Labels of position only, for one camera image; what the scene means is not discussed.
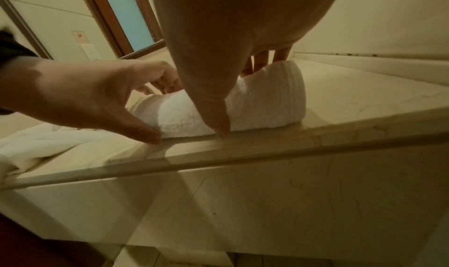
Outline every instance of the floor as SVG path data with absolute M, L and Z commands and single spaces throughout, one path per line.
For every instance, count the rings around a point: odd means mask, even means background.
M 126 246 L 114 267 L 207 267 L 169 262 L 154 247 Z M 400 267 L 395 264 L 357 263 L 254 254 L 237 254 L 236 267 Z

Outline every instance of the white towel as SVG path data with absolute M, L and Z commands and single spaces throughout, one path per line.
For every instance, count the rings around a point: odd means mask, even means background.
M 225 101 L 231 131 L 284 126 L 305 116 L 304 80 L 293 61 L 272 63 L 238 79 Z M 158 128 L 162 138 L 214 134 L 184 90 L 151 95 L 135 104 L 130 112 Z
M 111 134 L 48 123 L 19 131 L 0 140 L 0 178 L 5 174 L 23 173 L 37 165 L 42 158 Z

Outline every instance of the marble ledge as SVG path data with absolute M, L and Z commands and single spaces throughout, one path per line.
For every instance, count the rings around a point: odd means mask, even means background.
M 115 135 L 80 145 L 42 162 L 27 173 L 3 179 L 1 189 L 93 180 L 141 173 L 163 173 L 236 161 L 297 156 L 341 147 L 449 132 L 449 107 L 308 128 L 232 133 L 227 139 L 197 137 L 165 140 L 159 146 Z

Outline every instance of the marble surface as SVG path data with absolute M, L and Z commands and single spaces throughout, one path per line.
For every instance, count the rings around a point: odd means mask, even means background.
M 158 173 L 336 146 L 440 134 L 449 130 L 449 87 L 294 59 L 306 86 L 302 124 L 233 133 L 227 139 L 181 138 L 146 145 L 114 135 L 80 145 L 3 188 Z

